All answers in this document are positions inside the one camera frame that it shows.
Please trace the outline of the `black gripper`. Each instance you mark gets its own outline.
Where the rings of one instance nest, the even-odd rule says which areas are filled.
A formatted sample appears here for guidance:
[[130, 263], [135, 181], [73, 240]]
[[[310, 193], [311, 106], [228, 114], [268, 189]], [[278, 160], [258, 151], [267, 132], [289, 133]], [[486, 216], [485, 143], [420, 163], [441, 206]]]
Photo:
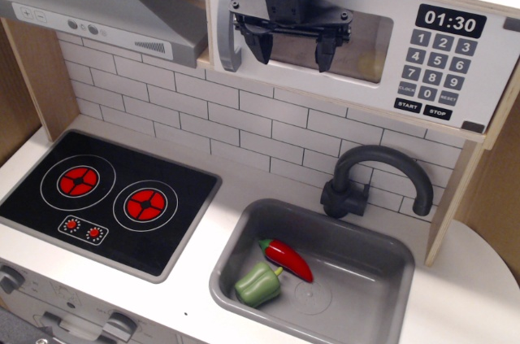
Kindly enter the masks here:
[[318, 39], [314, 52], [319, 72], [327, 72], [340, 43], [350, 40], [353, 13], [327, 0], [232, 0], [235, 29], [256, 60], [268, 64], [273, 36]]

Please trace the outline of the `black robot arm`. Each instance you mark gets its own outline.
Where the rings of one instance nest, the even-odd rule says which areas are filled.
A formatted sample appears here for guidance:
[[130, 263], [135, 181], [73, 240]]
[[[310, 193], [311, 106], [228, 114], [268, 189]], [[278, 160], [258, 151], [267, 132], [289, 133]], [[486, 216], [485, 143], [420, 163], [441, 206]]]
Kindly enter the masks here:
[[308, 37], [316, 41], [320, 72], [330, 69], [336, 48], [350, 39], [353, 13], [326, 0], [232, 0], [234, 28], [260, 63], [268, 63], [273, 35]]

